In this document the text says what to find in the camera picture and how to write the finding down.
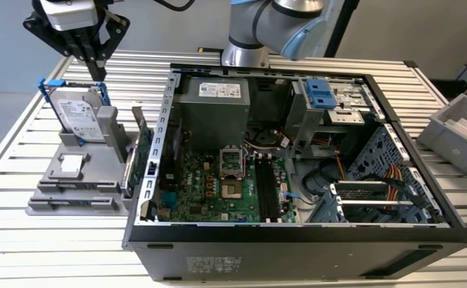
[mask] expansion slot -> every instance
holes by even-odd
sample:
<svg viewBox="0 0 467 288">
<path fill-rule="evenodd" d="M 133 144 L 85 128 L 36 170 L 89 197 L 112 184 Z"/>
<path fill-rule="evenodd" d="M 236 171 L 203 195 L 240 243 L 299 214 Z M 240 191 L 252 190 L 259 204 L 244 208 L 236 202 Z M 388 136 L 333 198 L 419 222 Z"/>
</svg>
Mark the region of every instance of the expansion slot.
<svg viewBox="0 0 467 288">
<path fill-rule="evenodd" d="M 260 219 L 263 221 L 268 218 L 272 221 L 276 221 L 280 217 L 280 203 L 277 199 L 271 159 L 256 159 L 255 168 Z"/>
</svg>

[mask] white wall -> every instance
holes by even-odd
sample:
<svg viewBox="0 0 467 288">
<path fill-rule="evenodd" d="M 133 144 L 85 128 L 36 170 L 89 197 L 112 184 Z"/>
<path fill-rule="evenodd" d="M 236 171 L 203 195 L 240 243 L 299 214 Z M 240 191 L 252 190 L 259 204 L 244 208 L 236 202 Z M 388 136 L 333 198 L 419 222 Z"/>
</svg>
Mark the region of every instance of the white wall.
<svg viewBox="0 0 467 288">
<path fill-rule="evenodd" d="M 467 0 L 361 0 L 339 58 L 413 60 L 429 78 L 467 64 Z"/>
<path fill-rule="evenodd" d="M 120 49 L 195 52 L 199 47 L 227 45 L 229 0 L 196 0 L 185 13 L 150 0 L 126 0 L 110 11 L 132 22 Z M 29 0 L 0 0 L 0 92 L 34 92 L 37 78 L 50 73 L 61 58 L 22 28 L 30 12 Z"/>
<path fill-rule="evenodd" d="M 229 0 L 196 0 L 185 13 L 150 0 L 125 0 L 110 10 L 132 22 L 120 49 L 192 52 L 227 45 Z M 21 26 L 30 11 L 29 0 L 0 0 L 0 92 L 34 92 L 60 59 Z M 409 59 L 429 77 L 453 78 L 467 63 L 467 0 L 361 0 L 337 57 Z"/>
</svg>

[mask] gray plastic bin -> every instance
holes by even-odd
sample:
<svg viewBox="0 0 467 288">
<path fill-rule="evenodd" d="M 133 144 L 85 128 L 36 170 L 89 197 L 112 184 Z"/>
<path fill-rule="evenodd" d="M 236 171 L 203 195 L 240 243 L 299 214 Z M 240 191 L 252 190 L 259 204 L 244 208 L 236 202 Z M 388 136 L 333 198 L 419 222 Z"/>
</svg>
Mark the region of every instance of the gray plastic bin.
<svg viewBox="0 0 467 288">
<path fill-rule="evenodd" d="M 417 141 L 467 173 L 467 96 L 461 94 L 429 119 Z"/>
</svg>

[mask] power supply label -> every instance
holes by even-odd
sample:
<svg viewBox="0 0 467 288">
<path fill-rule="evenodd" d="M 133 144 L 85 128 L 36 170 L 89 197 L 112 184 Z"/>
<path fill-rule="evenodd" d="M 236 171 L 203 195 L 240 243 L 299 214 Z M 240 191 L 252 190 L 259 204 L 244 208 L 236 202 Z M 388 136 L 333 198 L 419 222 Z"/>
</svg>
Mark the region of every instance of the power supply label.
<svg viewBox="0 0 467 288">
<path fill-rule="evenodd" d="M 240 263 L 241 257 L 187 257 L 191 273 L 236 273 Z"/>
<path fill-rule="evenodd" d="M 90 104 L 82 100 L 58 100 L 58 106 L 74 135 L 86 141 L 102 140 Z"/>
<path fill-rule="evenodd" d="M 199 96 L 240 98 L 240 84 L 201 83 L 199 86 Z"/>
</svg>

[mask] metal slat surface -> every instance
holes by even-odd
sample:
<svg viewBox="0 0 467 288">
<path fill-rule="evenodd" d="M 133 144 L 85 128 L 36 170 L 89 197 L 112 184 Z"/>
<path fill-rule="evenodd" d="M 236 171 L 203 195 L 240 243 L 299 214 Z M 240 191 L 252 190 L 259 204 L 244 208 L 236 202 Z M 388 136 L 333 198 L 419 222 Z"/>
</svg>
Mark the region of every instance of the metal slat surface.
<svg viewBox="0 0 467 288">
<path fill-rule="evenodd" d="M 132 106 L 142 106 L 149 125 L 156 123 L 170 62 L 216 65 L 219 54 L 117 52 L 106 63 L 109 95 L 126 129 L 136 129 Z M 399 61 L 308 58 L 295 62 L 272 56 L 271 63 L 272 68 L 371 74 L 411 136 L 419 135 L 428 116 L 445 103 L 423 73 Z M 86 68 L 76 61 L 61 63 L 58 70 L 65 73 L 54 73 L 56 77 L 90 82 Z M 153 285 L 134 254 L 121 250 L 124 217 L 25 215 L 22 209 L 60 143 L 60 124 L 48 106 L 37 99 L 28 110 L 0 150 L 0 287 Z M 467 223 L 467 176 L 432 151 L 419 147 Z M 213 287 L 357 285 L 393 288 L 463 285 L 467 288 L 467 249 L 399 280 L 213 283 Z M 185 284 L 185 287 L 200 286 L 201 283 Z"/>
</svg>

